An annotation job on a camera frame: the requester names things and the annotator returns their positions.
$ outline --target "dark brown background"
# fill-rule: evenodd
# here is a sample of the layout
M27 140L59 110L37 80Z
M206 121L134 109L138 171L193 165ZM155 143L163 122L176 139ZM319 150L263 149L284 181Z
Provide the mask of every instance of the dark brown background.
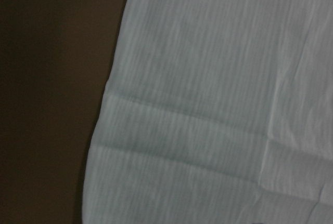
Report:
M1 0L0 223L81 223L125 0Z

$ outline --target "folded cloth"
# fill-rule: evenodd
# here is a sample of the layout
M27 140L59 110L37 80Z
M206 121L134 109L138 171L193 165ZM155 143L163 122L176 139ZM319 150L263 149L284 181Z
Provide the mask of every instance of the folded cloth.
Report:
M84 224L332 224L333 0L127 0Z

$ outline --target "brown surface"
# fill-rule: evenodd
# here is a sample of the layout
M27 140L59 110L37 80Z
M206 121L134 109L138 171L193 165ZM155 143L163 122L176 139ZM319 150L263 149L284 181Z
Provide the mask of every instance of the brown surface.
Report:
M1 0L0 223L81 223L125 0Z

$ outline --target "white cloth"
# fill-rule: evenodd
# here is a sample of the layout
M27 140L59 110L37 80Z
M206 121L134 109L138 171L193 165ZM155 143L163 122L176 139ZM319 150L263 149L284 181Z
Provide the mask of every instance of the white cloth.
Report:
M84 224L332 224L333 0L127 0Z

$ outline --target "fabric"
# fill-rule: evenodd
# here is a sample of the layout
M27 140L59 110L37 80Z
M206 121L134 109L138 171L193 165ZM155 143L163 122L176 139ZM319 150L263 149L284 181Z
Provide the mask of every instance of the fabric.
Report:
M83 221L333 223L333 0L127 0Z

